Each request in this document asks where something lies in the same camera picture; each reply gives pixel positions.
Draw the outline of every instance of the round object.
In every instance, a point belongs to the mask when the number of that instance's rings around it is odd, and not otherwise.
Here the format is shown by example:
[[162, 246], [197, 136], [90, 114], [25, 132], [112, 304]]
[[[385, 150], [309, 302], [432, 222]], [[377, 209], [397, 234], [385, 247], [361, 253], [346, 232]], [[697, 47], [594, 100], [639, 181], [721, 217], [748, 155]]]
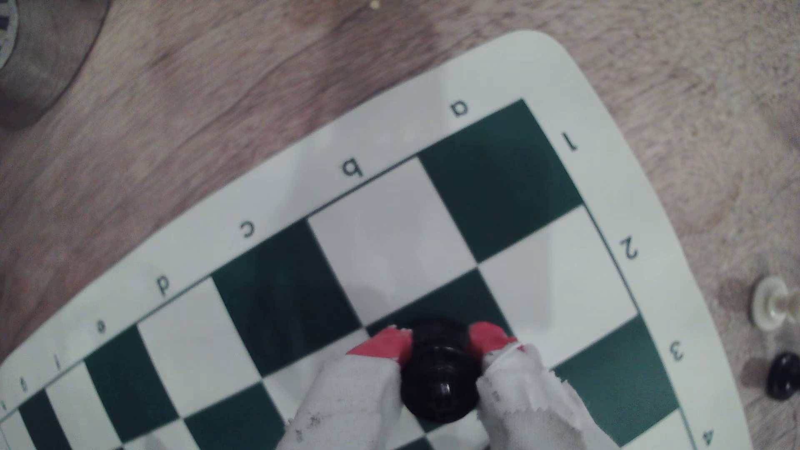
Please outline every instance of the round object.
[[109, 0], [0, 2], [0, 127], [36, 123], [78, 73]]
[[8, 57], [11, 56], [18, 28], [17, 0], [0, 2], [0, 69], [6, 65]]
[[772, 275], [761, 280], [753, 293], [750, 314], [763, 331], [773, 331], [786, 320], [787, 312], [777, 308], [776, 300], [786, 298], [789, 290], [781, 277]]
[[478, 404], [481, 365], [470, 354], [465, 325], [433, 319], [412, 327], [411, 358], [402, 370], [400, 396], [417, 417], [448, 424]]
[[800, 387], [800, 357], [782, 353], [775, 358], [766, 378], [766, 393], [776, 400], [787, 400]]

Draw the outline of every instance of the chess piece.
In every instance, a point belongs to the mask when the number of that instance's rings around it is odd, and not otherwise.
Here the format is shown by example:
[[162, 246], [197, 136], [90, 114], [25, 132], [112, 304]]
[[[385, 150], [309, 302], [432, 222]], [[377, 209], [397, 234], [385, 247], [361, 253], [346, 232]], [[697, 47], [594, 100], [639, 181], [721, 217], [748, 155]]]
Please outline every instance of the chess piece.
[[788, 317], [800, 321], [800, 290], [790, 291], [779, 276], [768, 276], [755, 288], [750, 304], [753, 322], [763, 331], [778, 329]]
[[788, 400], [800, 388], [800, 356], [782, 353], [775, 358], [766, 379], [766, 393], [776, 400]]
[[478, 404], [481, 365], [470, 352], [467, 327], [432, 319], [412, 327], [411, 357], [402, 370], [400, 396], [417, 417], [448, 424]]

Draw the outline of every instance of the red fingertip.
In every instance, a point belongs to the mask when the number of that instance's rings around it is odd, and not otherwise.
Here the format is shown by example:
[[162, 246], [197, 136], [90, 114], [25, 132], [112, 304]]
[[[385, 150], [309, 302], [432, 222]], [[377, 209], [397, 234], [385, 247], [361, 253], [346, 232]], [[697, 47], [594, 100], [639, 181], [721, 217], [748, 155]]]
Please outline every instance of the red fingertip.
[[411, 357], [411, 342], [411, 330], [399, 330], [392, 326], [385, 328], [347, 354], [387, 358], [397, 361], [402, 366]]
[[470, 326], [470, 341], [473, 353], [478, 358], [483, 358], [486, 353], [500, 350], [517, 338], [508, 336], [502, 328], [494, 323], [476, 322]]

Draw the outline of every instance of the black chess pawn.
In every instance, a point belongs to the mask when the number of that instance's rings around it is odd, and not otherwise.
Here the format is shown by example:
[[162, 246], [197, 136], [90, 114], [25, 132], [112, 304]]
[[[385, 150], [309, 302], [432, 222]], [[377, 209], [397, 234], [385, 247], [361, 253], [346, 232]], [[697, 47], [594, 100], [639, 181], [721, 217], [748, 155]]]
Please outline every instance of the black chess pawn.
[[400, 385], [403, 403], [431, 422], [461, 419], [478, 404], [475, 382], [481, 375], [480, 361], [470, 353], [466, 325], [431, 319], [412, 330], [411, 357], [402, 369]]
[[787, 400], [800, 388], [800, 356], [781, 353], [772, 362], [766, 378], [766, 393], [776, 400]]

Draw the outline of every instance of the wooden floor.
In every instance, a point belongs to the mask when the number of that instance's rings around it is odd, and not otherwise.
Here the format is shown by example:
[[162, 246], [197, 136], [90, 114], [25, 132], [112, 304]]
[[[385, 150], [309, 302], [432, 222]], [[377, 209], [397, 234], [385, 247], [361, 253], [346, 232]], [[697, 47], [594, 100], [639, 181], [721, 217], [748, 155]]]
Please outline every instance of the wooden floor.
[[793, 448], [800, 396], [779, 404], [762, 385], [800, 327], [764, 335], [747, 303], [765, 274], [800, 286], [796, 0], [116, 0], [55, 108], [0, 131], [0, 357], [209, 193], [520, 28], [573, 55], [655, 185], [755, 447]]

